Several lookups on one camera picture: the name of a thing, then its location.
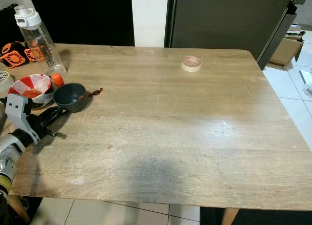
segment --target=white tile floor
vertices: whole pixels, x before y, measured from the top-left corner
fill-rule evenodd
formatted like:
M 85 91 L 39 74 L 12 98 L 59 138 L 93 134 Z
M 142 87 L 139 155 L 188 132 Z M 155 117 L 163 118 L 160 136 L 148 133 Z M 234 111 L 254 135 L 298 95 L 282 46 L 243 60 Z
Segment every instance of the white tile floor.
M 312 71 L 312 31 L 299 60 L 285 69 L 268 64 L 264 75 L 312 150 L 312 98 L 302 91 L 299 70 Z M 199 207 L 131 202 L 42 200 L 31 225 L 199 225 Z

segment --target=tape roll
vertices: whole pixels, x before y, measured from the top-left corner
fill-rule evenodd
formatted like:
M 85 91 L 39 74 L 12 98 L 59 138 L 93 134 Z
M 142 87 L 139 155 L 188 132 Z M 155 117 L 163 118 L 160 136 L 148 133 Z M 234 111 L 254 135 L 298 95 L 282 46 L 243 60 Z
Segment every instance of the tape roll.
M 188 72 L 196 72 L 201 67 L 201 60 L 194 56 L 186 56 L 182 59 L 181 68 Z
M 0 71 L 0 92 L 4 92 L 14 83 L 13 78 L 6 71 Z

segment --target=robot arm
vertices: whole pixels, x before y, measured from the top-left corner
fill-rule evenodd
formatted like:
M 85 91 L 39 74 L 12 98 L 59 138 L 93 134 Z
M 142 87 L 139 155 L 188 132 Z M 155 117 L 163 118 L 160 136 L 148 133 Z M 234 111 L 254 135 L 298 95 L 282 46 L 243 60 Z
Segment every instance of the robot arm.
M 15 130 L 0 138 L 0 199 L 8 197 L 15 178 L 16 165 L 20 156 L 31 143 L 37 144 L 45 135 L 52 135 L 47 127 L 63 113 L 61 107 L 50 107 L 39 116 L 30 114 L 32 100 L 9 94 L 5 98 L 5 113 L 12 121 Z

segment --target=dark gray bowl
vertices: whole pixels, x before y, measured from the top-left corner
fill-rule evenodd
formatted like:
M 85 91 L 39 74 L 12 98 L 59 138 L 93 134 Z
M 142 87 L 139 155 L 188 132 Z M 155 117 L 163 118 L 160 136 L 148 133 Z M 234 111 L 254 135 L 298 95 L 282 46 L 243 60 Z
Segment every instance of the dark gray bowl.
M 53 96 L 54 102 L 69 112 L 80 111 L 88 102 L 85 87 L 76 82 L 59 87 Z

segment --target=bottle cap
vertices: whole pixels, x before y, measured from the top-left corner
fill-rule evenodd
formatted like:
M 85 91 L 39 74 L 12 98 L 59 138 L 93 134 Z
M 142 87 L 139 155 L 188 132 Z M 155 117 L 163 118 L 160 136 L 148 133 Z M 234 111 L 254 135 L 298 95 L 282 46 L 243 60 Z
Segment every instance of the bottle cap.
M 62 75 L 58 72 L 52 74 L 52 79 L 57 87 L 61 87 L 65 84 Z
M 32 27 L 42 22 L 39 13 L 34 8 L 28 8 L 22 4 L 14 7 L 14 9 L 16 12 L 14 17 L 19 27 Z

